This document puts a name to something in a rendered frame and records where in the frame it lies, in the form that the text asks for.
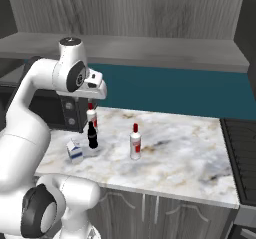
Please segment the black microwave oven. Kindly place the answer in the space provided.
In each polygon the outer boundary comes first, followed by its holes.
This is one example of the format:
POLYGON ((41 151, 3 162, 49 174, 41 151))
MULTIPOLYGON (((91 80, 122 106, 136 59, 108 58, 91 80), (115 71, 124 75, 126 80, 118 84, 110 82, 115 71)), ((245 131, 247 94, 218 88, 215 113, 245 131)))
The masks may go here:
MULTIPOLYGON (((5 115, 17 87, 0 83, 0 128, 6 125, 5 115)), ((53 90, 37 90, 29 109, 39 115, 50 129, 83 132, 87 123, 88 100, 59 96, 53 90)))

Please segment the black hob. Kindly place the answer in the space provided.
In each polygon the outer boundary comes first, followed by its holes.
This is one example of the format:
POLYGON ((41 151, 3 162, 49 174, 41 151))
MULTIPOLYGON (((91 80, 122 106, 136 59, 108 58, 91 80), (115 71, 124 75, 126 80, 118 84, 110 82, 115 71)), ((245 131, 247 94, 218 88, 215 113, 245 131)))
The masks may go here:
POLYGON ((256 207, 256 121, 223 118, 220 124, 239 201, 256 207))

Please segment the dark cola bottle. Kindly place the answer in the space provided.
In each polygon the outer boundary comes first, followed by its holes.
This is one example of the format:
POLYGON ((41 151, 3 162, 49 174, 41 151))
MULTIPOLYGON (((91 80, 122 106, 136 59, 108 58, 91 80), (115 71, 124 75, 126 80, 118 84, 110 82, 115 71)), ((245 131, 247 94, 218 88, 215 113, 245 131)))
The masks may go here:
POLYGON ((98 147, 97 132, 96 132, 96 129, 94 128, 92 121, 90 121, 88 125, 89 127, 87 131, 87 137, 89 141, 89 147, 91 149, 96 149, 98 147))

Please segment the white and blue milk carton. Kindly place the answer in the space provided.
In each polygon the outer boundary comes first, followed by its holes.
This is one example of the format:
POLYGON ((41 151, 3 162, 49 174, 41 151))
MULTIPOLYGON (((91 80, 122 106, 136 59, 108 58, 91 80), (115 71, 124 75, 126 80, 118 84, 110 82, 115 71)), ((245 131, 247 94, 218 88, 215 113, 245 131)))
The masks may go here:
POLYGON ((71 139, 66 144, 66 149, 68 156, 73 164, 80 163, 83 160, 83 151, 80 144, 77 141, 71 139))

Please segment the grey lower cupboard door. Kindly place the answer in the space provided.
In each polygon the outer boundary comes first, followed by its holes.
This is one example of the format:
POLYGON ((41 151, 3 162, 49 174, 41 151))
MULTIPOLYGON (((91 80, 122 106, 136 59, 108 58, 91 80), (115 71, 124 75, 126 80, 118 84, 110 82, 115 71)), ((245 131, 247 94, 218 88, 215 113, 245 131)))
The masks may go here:
POLYGON ((88 211, 102 239, 148 239, 149 197, 142 216, 142 193, 102 188, 97 205, 88 211))
POLYGON ((226 239, 236 209, 160 197, 157 224, 150 200, 149 239, 226 239))

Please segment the white bottle with red cap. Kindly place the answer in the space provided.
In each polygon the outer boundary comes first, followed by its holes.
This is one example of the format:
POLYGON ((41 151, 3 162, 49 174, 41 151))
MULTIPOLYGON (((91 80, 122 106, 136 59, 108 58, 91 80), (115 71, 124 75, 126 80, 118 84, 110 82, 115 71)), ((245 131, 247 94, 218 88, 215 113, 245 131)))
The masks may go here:
POLYGON ((130 157, 132 160, 141 158, 141 134, 137 123, 133 124, 133 131, 130 134, 130 157))
POLYGON ((93 123, 93 126, 95 129, 98 128, 98 124, 97 124, 97 113, 93 107, 92 103, 88 104, 88 110, 87 110, 87 120, 89 122, 93 123))

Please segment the grey wood upper cabinet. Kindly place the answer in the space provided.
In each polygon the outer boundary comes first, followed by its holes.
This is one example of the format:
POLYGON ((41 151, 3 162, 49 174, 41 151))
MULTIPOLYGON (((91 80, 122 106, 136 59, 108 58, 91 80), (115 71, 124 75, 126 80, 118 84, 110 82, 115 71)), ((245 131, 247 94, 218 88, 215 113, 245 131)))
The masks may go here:
POLYGON ((244 73, 243 0, 0 0, 8 33, 83 36, 93 63, 244 73))

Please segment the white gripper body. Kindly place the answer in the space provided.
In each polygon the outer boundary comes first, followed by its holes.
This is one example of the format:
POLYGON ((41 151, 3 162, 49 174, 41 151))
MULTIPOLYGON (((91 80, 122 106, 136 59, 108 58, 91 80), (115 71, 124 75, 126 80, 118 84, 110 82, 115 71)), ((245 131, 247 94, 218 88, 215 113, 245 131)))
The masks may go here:
POLYGON ((57 94, 59 96, 69 96, 69 97, 77 97, 77 98, 88 98, 88 99, 105 99, 107 97, 107 86, 104 80, 100 82, 100 85, 96 88, 92 88, 88 86, 87 82, 84 82, 83 85, 77 89, 76 91, 70 92, 60 92, 57 94))

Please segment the grey oven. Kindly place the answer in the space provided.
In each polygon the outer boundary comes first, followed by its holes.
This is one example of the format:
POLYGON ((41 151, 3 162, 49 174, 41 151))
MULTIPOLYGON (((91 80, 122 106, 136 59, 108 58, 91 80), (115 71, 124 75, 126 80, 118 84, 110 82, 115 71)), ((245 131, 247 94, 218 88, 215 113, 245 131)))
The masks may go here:
POLYGON ((256 239, 256 207, 239 207, 228 239, 256 239))

